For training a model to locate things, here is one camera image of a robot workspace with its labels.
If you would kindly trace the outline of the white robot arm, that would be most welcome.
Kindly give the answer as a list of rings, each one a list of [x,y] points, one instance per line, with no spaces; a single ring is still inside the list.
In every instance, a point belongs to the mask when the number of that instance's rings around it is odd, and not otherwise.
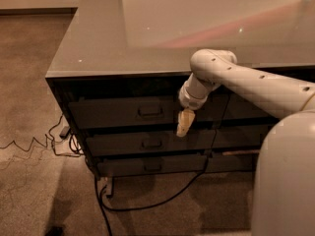
[[[201,49],[190,68],[176,135],[187,134],[195,111],[219,86],[278,118],[260,148],[252,236],[315,236],[315,84],[239,66],[226,50]]]

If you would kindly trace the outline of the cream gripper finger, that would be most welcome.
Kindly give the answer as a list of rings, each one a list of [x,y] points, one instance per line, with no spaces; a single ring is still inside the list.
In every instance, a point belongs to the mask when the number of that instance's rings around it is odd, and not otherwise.
[[[195,119],[195,112],[186,108],[178,113],[178,125],[176,136],[185,137]]]

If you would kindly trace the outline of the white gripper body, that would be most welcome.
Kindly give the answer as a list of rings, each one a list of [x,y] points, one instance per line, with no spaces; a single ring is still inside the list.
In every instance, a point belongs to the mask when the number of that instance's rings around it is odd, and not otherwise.
[[[203,86],[192,87],[185,83],[179,91],[178,98],[183,108],[198,110],[207,101],[208,91]]]

